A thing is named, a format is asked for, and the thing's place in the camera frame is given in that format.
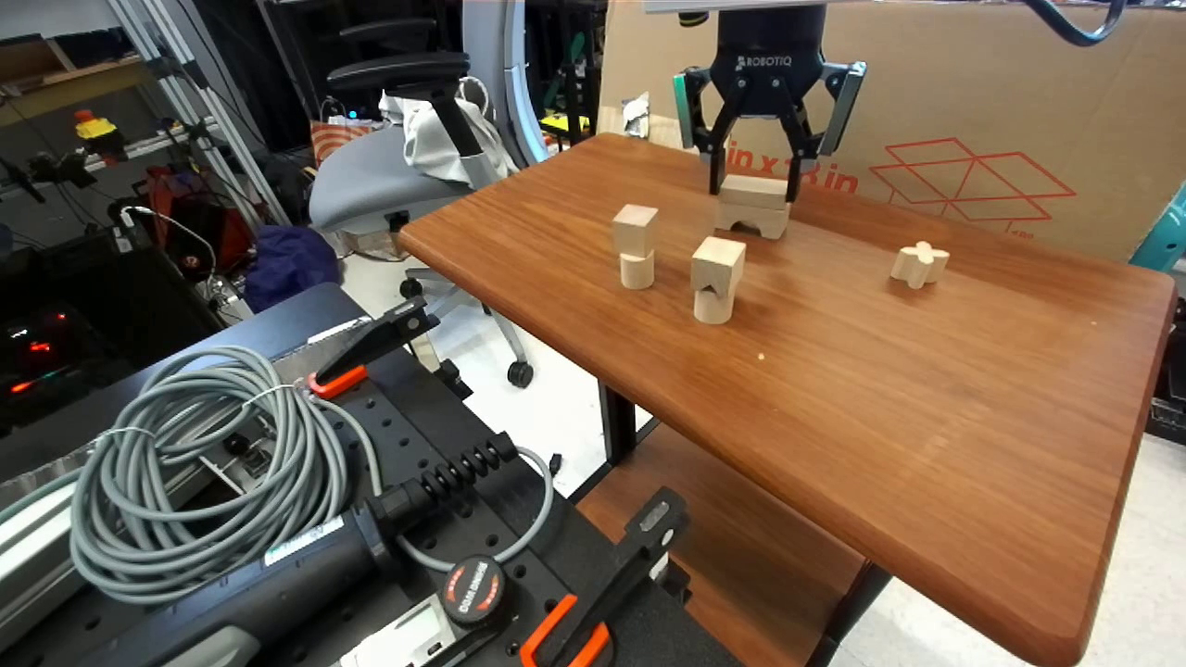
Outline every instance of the clamp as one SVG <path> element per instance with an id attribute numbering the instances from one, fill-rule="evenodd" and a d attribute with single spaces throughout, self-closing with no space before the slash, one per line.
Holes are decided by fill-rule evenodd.
<path id="1" fill-rule="evenodd" d="M 383 319 L 367 322 L 345 350 L 338 350 L 324 370 L 308 376 L 308 389 L 324 401 L 338 401 L 370 376 L 367 361 L 383 359 L 401 343 L 412 343 L 419 334 L 434 324 L 438 319 L 422 312 L 419 298 L 404 298 Z"/>
<path id="2" fill-rule="evenodd" d="M 629 592 L 666 565 L 671 539 L 686 531 L 686 508 L 671 490 L 659 490 L 626 526 L 616 544 L 611 569 L 560 595 L 558 606 L 521 646 L 521 667 L 593 667 L 611 654 L 609 617 Z"/>

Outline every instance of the coiled cable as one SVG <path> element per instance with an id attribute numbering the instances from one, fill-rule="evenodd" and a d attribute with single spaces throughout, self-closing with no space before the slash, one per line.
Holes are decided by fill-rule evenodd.
<path id="1" fill-rule="evenodd" d="M 91 444 L 71 505 L 78 574 L 125 605 L 171 605 L 340 513 L 348 463 L 328 413 L 348 422 L 383 492 L 376 444 L 338 402 L 281 384 L 250 347 L 173 354 Z M 168 479 L 245 424 L 273 444 L 266 470 L 241 495 L 173 508 Z"/>

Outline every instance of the table leg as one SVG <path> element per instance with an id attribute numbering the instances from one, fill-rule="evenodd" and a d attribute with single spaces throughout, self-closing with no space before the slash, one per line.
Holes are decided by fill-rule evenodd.
<path id="1" fill-rule="evenodd" d="M 603 382 L 596 382 L 596 394 L 602 394 L 603 458 L 621 468 L 622 458 L 629 458 L 639 444 L 633 402 L 622 394 L 609 389 Z"/>
<path id="2" fill-rule="evenodd" d="M 840 647 L 844 633 L 860 622 L 860 615 L 878 599 L 878 592 L 887 590 L 889 569 L 865 564 L 858 569 L 854 590 L 840 595 L 837 612 L 826 622 L 826 633 L 821 636 L 807 667 L 826 667 L 832 654 Z"/>

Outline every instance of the shelf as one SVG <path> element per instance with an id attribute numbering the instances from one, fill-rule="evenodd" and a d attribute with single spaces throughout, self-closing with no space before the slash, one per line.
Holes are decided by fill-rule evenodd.
<path id="1" fill-rule="evenodd" d="M 865 559 L 666 424 L 580 510 L 621 536 L 659 484 L 690 510 L 690 533 L 676 539 L 695 574 L 690 615 L 742 662 L 807 662 Z"/>
<path id="2" fill-rule="evenodd" d="M 50 74 L 41 79 L 41 85 L 10 98 L 0 96 L 0 128 L 31 123 L 39 113 L 65 112 L 65 108 L 87 108 L 98 96 L 136 90 L 146 79 L 147 70 L 140 66 L 140 59 L 118 59 L 118 64 Z"/>

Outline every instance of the small wooden cube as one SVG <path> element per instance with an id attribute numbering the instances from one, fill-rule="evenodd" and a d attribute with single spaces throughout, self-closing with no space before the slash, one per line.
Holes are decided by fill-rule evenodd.
<path id="1" fill-rule="evenodd" d="M 621 243 L 621 250 L 629 250 L 629 255 L 651 250 L 651 223 L 655 223 L 655 213 L 659 213 L 659 207 L 626 205 L 616 213 L 616 243 Z"/>
<path id="2" fill-rule="evenodd" d="M 790 223 L 787 180 L 728 174 L 718 186 L 714 229 L 758 229 L 760 237 L 784 237 Z"/>
<path id="3" fill-rule="evenodd" d="M 737 281 L 745 269 L 745 243 L 728 237 L 706 237 L 695 250 L 695 319 L 732 322 Z"/>
<path id="4" fill-rule="evenodd" d="M 647 255 L 621 250 L 621 281 L 622 281 L 622 290 L 655 284 L 655 250 L 647 250 Z"/>

